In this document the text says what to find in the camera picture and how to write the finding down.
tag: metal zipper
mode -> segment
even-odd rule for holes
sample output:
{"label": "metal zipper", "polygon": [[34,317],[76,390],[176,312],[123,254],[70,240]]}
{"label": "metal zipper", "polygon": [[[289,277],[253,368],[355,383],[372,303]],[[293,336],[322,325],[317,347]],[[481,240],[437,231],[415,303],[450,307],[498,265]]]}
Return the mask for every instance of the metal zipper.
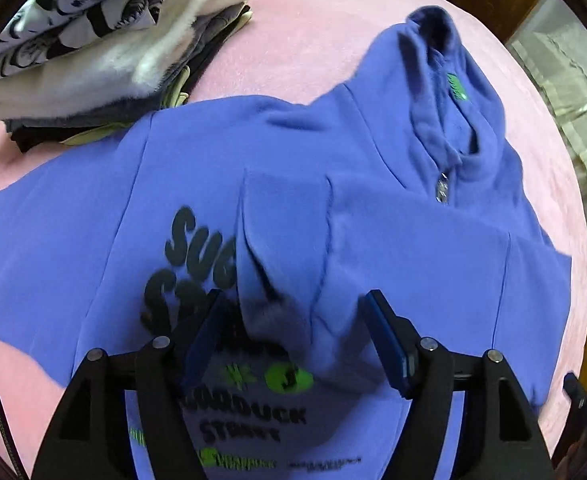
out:
{"label": "metal zipper", "polygon": [[435,186],[435,199],[443,204],[449,202],[449,178],[445,173],[440,174],[438,183]]}

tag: fuzzy pink fabric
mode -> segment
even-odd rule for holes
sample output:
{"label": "fuzzy pink fabric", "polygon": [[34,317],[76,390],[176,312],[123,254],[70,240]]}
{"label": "fuzzy pink fabric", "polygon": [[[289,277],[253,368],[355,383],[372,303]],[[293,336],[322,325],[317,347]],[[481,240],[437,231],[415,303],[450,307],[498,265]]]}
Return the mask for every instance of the fuzzy pink fabric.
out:
{"label": "fuzzy pink fabric", "polygon": [[[482,24],[444,0],[252,0],[251,23],[225,45],[192,100],[259,93],[309,103],[351,75],[381,30],[430,4],[453,16],[462,41],[502,98],[507,138],[523,161],[526,194],[555,247],[573,258],[571,312],[540,418],[552,449],[568,410],[562,378],[569,370],[579,371],[587,334],[587,228],[576,177],[553,119],[515,60]],[[21,155],[0,123],[0,189],[63,150],[39,146]],[[0,342],[0,394],[31,470],[62,388],[30,358]],[[0,452],[6,455],[1,439]]]}

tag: zipper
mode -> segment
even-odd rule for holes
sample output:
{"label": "zipper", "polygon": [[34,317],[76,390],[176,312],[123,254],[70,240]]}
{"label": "zipper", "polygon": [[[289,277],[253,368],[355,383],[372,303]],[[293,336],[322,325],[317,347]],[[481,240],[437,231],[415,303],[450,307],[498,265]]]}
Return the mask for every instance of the zipper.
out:
{"label": "zipper", "polygon": [[435,199],[443,204],[449,202],[449,178],[445,173],[440,174],[438,183],[435,185]]}

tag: gray garment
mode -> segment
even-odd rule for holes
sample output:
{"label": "gray garment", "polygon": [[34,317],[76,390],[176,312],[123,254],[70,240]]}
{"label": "gray garment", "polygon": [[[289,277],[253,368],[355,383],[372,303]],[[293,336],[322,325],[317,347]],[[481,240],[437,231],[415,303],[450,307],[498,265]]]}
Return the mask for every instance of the gray garment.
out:
{"label": "gray garment", "polygon": [[180,60],[167,71],[160,87],[154,94],[139,99],[122,99],[72,117],[8,119],[5,121],[7,131],[13,132],[22,126],[37,128],[95,128],[113,122],[135,122],[146,113],[159,110],[162,107],[165,92],[173,80],[193,57],[202,52],[207,43],[240,16],[244,6],[245,4],[241,3],[227,7],[217,14],[198,17],[192,25],[194,28],[192,42],[184,51]]}

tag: white fabric with black print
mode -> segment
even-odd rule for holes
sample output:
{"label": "white fabric with black print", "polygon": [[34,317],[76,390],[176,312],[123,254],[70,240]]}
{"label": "white fabric with black print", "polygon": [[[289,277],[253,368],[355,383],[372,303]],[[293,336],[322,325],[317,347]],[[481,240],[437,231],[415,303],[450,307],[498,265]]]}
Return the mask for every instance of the white fabric with black print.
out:
{"label": "white fabric with black print", "polygon": [[0,79],[115,30],[152,27],[164,0],[28,0],[0,34]]}

